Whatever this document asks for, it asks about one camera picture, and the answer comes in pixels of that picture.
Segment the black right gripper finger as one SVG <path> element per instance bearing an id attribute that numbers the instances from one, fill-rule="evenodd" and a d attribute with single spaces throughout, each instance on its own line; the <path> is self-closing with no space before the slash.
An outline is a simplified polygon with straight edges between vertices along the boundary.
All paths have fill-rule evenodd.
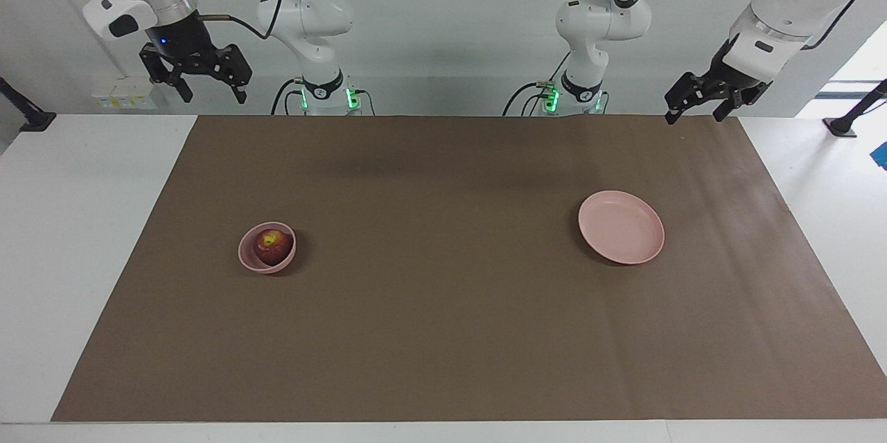
<path id="1" fill-rule="evenodd" d="M 181 68 L 174 67 L 172 71 L 168 70 L 155 45 L 143 45 L 141 61 L 153 84 L 168 85 L 175 89 L 184 103 L 190 104 L 191 99 L 193 99 L 193 92 L 187 82 L 184 82 L 182 79 Z"/>
<path id="2" fill-rule="evenodd" d="M 238 104 L 247 101 L 246 86 L 252 78 L 252 68 L 237 45 L 228 45 L 216 51 L 216 80 L 226 84 Z"/>

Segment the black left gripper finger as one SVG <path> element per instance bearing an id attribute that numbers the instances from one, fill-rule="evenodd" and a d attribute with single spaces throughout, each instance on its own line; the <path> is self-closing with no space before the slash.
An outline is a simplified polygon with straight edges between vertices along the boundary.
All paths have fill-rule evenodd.
<path id="1" fill-rule="evenodd" d="M 704 77 L 695 76 L 691 71 L 687 71 L 665 93 L 663 98 L 668 106 L 665 120 L 669 126 L 677 123 L 677 120 L 685 111 L 690 110 L 694 106 L 702 105 L 707 101 L 704 91 L 705 83 Z"/>
<path id="2" fill-rule="evenodd" d="M 743 92 L 744 90 L 742 88 L 735 88 L 730 85 L 723 86 L 723 89 L 719 93 L 719 95 L 722 96 L 722 101 L 712 113 L 712 116 L 717 123 L 723 123 L 723 121 L 725 121 L 736 108 L 744 105 L 744 96 L 742 96 Z"/>

